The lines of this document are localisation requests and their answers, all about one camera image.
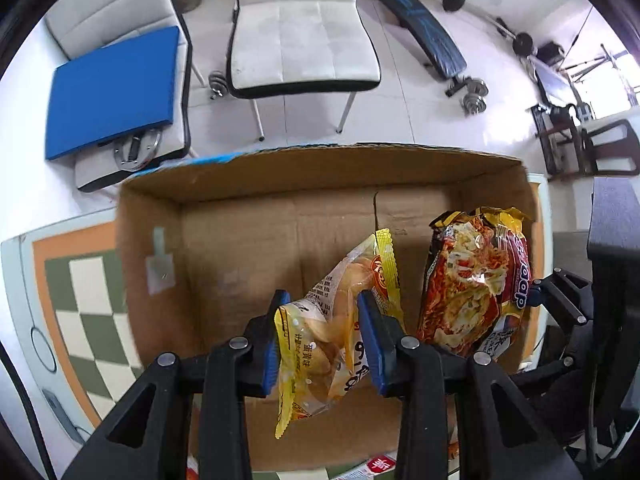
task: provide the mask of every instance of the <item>white chair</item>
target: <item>white chair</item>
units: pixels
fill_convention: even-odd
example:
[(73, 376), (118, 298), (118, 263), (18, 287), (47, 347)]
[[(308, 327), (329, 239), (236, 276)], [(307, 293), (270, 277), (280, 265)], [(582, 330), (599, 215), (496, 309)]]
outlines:
[(356, 92), (380, 84), (378, 56), (356, 0), (237, 0), (227, 54), (232, 95), (255, 99), (306, 92), (350, 92), (342, 132)]
[[(191, 61), (191, 39), (182, 15), (173, 0), (58, 0), (45, 16), (47, 28), (69, 59), (156, 30), (177, 25), (177, 67), (175, 72), (174, 122), (163, 128), (154, 158), (146, 165), (182, 158), (192, 153), (187, 117), (190, 68), (201, 85), (202, 75)], [(129, 153), (131, 138), (124, 141), (120, 153)], [(76, 186), (94, 191), (117, 184), (131, 173), (116, 161), (114, 142), (92, 146), (76, 155)]]

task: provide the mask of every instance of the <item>brown cardboard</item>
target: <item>brown cardboard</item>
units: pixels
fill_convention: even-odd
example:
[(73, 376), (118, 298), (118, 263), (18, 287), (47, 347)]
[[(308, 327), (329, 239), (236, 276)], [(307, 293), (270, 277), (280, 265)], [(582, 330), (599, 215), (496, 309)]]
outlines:
[[(161, 168), (126, 181), (116, 219), (132, 331), (142, 361), (206, 353), (244, 330), (273, 291), (300, 298), (376, 228), (394, 240), (401, 303), (415, 331), (431, 230), (444, 210), (536, 207), (518, 160), (422, 146), (288, 148)], [(164, 229), (176, 285), (150, 296), (145, 258)], [(520, 354), (511, 352), (516, 370)], [(254, 470), (361, 461), (394, 450), (400, 405), (369, 381), (273, 436), (277, 400), (250, 399)]]

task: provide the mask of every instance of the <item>silver bolt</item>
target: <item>silver bolt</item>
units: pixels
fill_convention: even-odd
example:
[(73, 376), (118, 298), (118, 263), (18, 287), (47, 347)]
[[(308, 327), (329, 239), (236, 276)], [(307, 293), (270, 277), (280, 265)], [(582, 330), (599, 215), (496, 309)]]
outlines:
[(412, 335), (406, 335), (400, 340), (400, 344), (402, 348), (406, 348), (407, 350), (414, 350), (420, 346), (420, 341), (418, 341)]
[(158, 364), (160, 366), (171, 366), (175, 363), (175, 354), (171, 352), (165, 352), (164, 354), (160, 354), (158, 356)]
[(491, 362), (491, 356), (486, 352), (476, 352), (474, 354), (474, 361), (481, 366), (487, 366)]
[(234, 350), (241, 350), (249, 346), (249, 340), (241, 335), (231, 338), (229, 346)]

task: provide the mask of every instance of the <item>green and white checkered pattern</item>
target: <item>green and white checkered pattern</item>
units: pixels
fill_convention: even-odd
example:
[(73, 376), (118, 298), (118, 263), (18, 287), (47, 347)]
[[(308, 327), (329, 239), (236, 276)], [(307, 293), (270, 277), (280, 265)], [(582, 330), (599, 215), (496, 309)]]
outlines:
[(45, 261), (49, 296), (69, 360), (104, 418), (142, 373), (115, 251)]

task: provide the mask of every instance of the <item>plastic bag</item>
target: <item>plastic bag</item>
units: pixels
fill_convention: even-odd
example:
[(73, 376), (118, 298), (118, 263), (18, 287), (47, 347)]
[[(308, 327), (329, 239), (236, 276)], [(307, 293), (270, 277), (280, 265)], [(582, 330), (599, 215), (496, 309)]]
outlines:
[(398, 270), (389, 229), (357, 246), (302, 299), (274, 320), (280, 348), (276, 438), (291, 420), (326, 410), (369, 371), (356, 298), (373, 291), (380, 311), (402, 324)]
[(509, 347), (529, 291), (524, 218), (515, 208), (483, 207), (430, 224), (418, 338), (463, 356), (478, 350), (495, 358)]

